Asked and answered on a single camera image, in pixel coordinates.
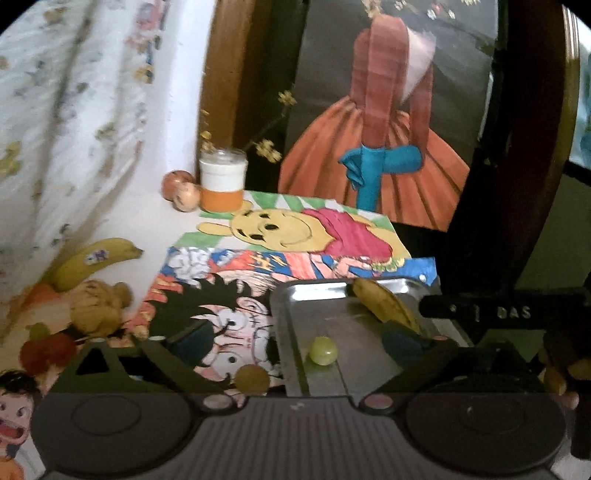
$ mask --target yellow banana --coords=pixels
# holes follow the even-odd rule
[[[381,322],[394,320],[421,334],[421,327],[408,307],[379,283],[366,278],[356,278],[353,281],[353,293]]]
[[[83,248],[50,274],[56,291],[78,286],[93,273],[117,262],[141,257],[143,250],[124,238],[107,238]]]

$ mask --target silver tray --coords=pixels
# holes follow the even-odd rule
[[[353,279],[293,281],[272,293],[271,313],[288,396],[349,396],[358,403],[401,372],[382,346],[381,322],[353,295],[348,287],[352,283]],[[449,320],[419,315],[419,300],[439,294],[438,285],[428,287],[412,278],[378,283],[408,306],[426,336],[447,335],[466,344]],[[317,336],[336,343],[339,356],[334,364],[321,367],[307,357]]]

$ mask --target cartoon mouth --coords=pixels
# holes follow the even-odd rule
[[[0,419],[0,435],[3,437],[17,440],[25,433],[25,430],[19,427],[11,427],[4,420]]]

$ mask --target cup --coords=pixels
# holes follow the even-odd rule
[[[199,158],[201,209],[236,212],[242,206],[248,160],[242,150],[214,150]]]

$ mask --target winnie the pooh drawing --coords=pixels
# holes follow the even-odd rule
[[[360,215],[328,208],[301,212],[252,210],[252,203],[244,201],[229,226],[206,222],[197,229],[209,235],[233,235],[248,244],[277,252],[311,252],[379,261],[396,259],[400,265],[410,258],[396,232],[377,227]]]

